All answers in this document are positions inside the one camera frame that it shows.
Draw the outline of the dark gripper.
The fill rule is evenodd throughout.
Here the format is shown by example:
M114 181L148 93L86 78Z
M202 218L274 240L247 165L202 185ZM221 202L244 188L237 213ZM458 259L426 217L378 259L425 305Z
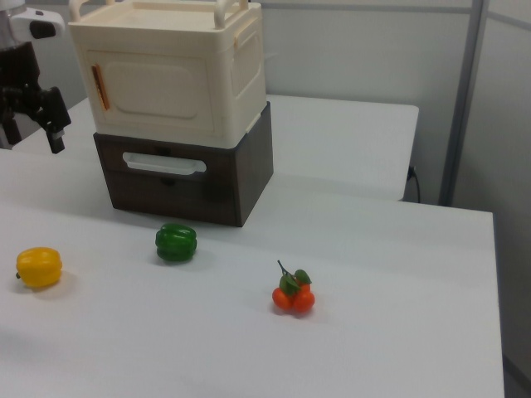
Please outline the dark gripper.
M30 42L1 50L1 125L7 142L20 142L15 114L25 114L41 124L51 152L65 149L64 128L71 123L66 105L57 87L42 90L39 65Z

